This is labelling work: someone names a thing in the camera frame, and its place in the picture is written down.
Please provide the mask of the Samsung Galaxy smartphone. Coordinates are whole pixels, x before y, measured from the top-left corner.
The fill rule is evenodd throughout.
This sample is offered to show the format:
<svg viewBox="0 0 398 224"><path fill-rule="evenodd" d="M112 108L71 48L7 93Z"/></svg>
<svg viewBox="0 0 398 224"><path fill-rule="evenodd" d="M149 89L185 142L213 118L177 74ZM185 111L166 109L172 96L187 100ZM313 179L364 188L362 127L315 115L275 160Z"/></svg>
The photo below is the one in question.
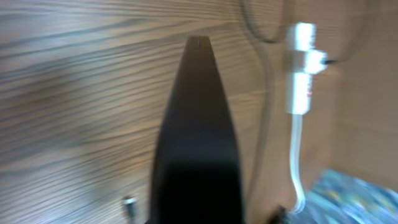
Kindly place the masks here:
<svg viewBox="0 0 398 224"><path fill-rule="evenodd" d="M150 223L244 221L238 143L208 37L186 42L150 184Z"/></svg>

